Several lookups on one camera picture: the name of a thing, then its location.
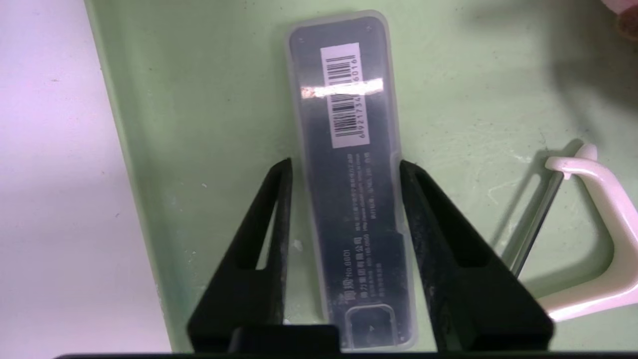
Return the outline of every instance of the dust speck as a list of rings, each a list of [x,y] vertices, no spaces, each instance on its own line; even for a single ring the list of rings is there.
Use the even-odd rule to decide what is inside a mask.
[[[304,251],[304,246],[303,246],[303,244],[301,244],[300,240],[292,241],[292,246],[295,247],[295,249],[298,250],[299,252],[303,252]]]

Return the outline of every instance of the barcode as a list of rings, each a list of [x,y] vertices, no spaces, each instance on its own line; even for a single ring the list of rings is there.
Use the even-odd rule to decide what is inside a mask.
[[[328,96],[332,148],[369,144],[359,43],[324,47],[321,59],[324,84],[335,89]]]

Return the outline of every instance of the transparent plastic case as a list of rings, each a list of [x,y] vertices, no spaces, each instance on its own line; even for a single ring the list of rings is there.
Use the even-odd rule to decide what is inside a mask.
[[[407,349],[416,326],[385,18],[303,22],[286,47],[325,316],[343,349]]]

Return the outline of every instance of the light green surface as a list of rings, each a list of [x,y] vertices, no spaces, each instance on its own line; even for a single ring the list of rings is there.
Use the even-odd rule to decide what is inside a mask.
[[[174,349],[267,169],[295,160],[286,317],[320,321],[283,39],[294,22],[388,19],[404,157],[498,253],[546,151],[592,141],[638,200],[638,49],[596,0],[88,1]],[[612,244],[563,184],[523,271],[533,294],[594,277]],[[418,299],[421,338],[434,349]],[[554,349],[638,349],[638,307],[558,325]]]

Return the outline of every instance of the metal rod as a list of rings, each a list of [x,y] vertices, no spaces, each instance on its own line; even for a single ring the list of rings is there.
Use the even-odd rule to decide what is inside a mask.
[[[547,190],[538,205],[536,214],[534,214],[534,219],[531,221],[530,228],[523,238],[521,247],[518,252],[516,252],[516,256],[510,265],[510,271],[512,271],[516,277],[518,277],[521,274],[521,270],[523,270],[525,260],[527,260],[527,256],[530,254],[531,247],[534,245],[538,232],[540,232],[540,228],[543,226],[547,212],[549,212],[549,208],[552,206],[552,202],[554,202],[554,197],[556,197],[564,177],[565,175],[562,172],[555,172],[549,179]]]

